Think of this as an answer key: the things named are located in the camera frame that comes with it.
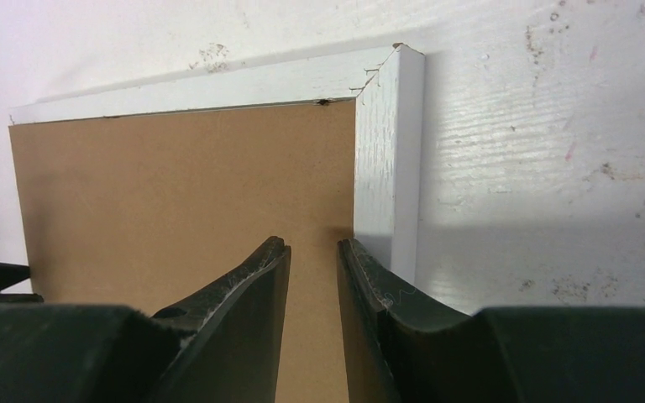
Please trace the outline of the white brown backing board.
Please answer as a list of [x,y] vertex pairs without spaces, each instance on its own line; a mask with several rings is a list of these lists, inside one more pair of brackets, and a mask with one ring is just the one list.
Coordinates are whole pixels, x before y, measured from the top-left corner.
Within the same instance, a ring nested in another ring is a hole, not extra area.
[[352,234],[355,105],[14,126],[34,290],[154,313],[291,247],[276,399],[345,402],[336,244]]

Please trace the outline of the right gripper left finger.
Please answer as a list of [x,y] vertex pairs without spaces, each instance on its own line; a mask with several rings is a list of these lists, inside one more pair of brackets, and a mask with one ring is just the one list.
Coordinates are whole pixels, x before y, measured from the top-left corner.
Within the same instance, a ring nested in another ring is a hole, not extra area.
[[0,303],[0,402],[272,402],[291,248],[147,316],[130,306]]

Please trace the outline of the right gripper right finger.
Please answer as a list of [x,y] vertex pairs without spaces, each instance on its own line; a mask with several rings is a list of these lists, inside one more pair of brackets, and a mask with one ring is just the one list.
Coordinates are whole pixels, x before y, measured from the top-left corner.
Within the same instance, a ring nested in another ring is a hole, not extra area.
[[645,307],[466,315],[338,243],[352,402],[645,402]]

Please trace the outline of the white picture frame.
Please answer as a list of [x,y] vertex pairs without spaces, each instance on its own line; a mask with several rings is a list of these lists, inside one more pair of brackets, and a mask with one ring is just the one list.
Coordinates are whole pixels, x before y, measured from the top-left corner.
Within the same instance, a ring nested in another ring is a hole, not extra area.
[[417,267],[425,57],[406,44],[188,71],[14,107],[10,123],[355,103],[354,234],[413,282]]

